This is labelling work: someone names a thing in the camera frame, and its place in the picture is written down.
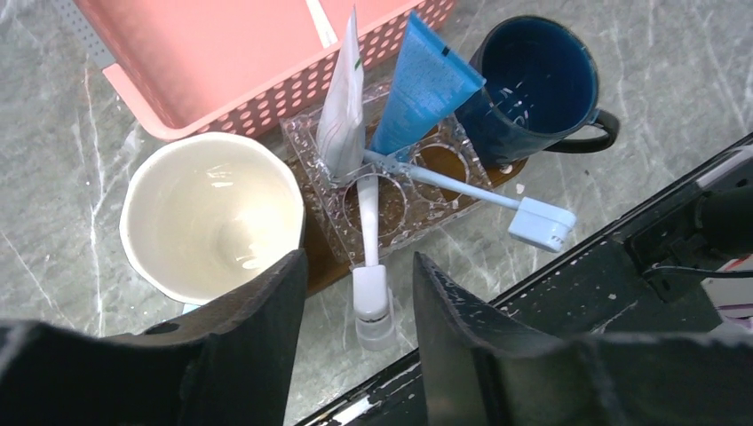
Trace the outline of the blue toothpaste tube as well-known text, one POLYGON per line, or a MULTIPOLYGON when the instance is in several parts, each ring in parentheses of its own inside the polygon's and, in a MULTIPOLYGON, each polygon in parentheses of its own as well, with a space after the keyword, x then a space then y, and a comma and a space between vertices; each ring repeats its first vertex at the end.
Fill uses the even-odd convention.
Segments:
POLYGON ((410 13, 389 96, 369 149, 390 155, 414 145, 485 82, 416 12, 410 13))

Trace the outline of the dark blue mug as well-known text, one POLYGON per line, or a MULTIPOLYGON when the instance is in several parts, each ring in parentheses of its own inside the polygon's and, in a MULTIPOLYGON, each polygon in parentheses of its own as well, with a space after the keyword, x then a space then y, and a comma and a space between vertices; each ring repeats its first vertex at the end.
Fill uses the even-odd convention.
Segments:
POLYGON ((618 138, 598 108, 599 78, 585 43, 554 20, 516 16, 495 26, 471 66, 485 85, 455 111, 487 168, 549 151, 593 154, 618 138))

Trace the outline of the white toothbrush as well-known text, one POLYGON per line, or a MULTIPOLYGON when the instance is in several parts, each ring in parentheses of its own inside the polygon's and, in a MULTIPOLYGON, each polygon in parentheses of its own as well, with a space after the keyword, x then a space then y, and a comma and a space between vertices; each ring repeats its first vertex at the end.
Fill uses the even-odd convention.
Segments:
POLYGON ((368 351, 383 351, 396 342, 392 291, 379 263, 378 177, 357 181, 364 264, 353 269, 353 311, 357 339, 368 351))

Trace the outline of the white toothpaste tube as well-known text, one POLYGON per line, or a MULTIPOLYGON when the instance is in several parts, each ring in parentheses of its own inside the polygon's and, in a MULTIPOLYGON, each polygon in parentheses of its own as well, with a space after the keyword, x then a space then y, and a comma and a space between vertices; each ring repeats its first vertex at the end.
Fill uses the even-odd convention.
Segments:
POLYGON ((363 162, 363 83, 357 12, 352 9, 316 133, 320 157, 335 182, 345 180, 363 162))

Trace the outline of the light blue toothbrush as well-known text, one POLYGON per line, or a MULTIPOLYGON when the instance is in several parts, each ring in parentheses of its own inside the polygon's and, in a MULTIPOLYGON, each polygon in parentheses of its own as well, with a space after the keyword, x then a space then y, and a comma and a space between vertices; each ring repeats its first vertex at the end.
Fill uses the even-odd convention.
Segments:
POLYGON ((551 253, 559 253, 562 250, 567 236, 575 227, 577 221, 576 215, 567 209, 528 197, 519 201, 513 200, 433 170, 411 163, 399 162, 392 157, 373 151, 365 152, 365 160, 383 166, 388 171, 403 174, 415 181, 512 209, 515 211, 515 215, 508 227, 508 233, 511 237, 551 253))

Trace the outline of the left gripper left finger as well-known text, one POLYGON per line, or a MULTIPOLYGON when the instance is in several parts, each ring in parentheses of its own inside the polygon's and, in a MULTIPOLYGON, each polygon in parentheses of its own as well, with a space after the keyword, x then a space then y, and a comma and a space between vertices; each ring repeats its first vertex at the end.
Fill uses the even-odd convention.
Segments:
POLYGON ((280 425, 307 287, 289 252, 248 283, 139 335, 1 323, 4 425, 280 425))

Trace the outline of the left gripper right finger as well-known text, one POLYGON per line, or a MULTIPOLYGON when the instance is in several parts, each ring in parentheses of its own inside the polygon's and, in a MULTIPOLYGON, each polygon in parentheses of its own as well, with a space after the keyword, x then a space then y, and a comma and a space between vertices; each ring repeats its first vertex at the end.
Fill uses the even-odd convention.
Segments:
POLYGON ((610 333, 558 338, 413 259, 431 425, 749 425, 752 337, 610 333))

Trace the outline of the pink plastic basket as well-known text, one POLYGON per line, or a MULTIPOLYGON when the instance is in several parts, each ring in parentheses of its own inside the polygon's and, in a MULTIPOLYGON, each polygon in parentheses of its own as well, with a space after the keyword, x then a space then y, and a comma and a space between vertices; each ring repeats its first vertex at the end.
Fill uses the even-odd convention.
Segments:
POLYGON ((58 1, 55 9, 141 126, 164 141, 255 137, 322 99, 352 9, 365 68, 400 48, 410 13, 433 28, 453 3, 321 1, 324 49, 305 1, 58 1))

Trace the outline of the light blue mug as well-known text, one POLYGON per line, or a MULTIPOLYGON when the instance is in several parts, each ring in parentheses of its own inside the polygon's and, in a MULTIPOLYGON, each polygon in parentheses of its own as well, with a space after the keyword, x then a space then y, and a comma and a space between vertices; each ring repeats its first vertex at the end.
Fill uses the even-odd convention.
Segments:
POLYGON ((119 233, 131 267, 167 297, 204 305, 302 245, 291 168, 252 138, 208 132, 150 155, 128 184, 119 233))

